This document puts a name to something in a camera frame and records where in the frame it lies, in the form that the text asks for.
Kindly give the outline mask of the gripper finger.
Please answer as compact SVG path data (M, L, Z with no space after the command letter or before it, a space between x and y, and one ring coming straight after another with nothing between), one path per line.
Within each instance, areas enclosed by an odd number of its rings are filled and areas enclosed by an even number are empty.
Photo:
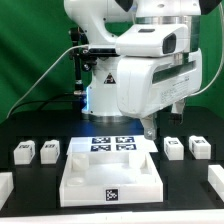
M171 108L170 122L174 125L180 125L183 122L183 112L185 108L185 100L181 99L175 102Z
M143 129L144 137L148 140L155 140L157 136L156 117L154 114L140 119Z

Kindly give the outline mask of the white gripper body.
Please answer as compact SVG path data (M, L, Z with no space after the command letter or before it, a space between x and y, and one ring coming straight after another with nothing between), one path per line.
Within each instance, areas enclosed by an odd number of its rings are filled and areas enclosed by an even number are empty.
M144 118L195 93L202 82L201 50L190 53L186 64L174 62L173 55L122 58L117 66L117 105L121 113Z

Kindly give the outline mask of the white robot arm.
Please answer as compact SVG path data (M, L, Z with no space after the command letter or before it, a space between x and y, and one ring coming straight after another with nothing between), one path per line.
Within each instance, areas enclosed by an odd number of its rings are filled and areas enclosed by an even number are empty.
M83 116L138 118L151 140L159 110L170 107L170 120L180 124L185 99L202 82L200 17L221 6L222 0L64 0L78 25L72 41L87 43L75 61L92 72Z

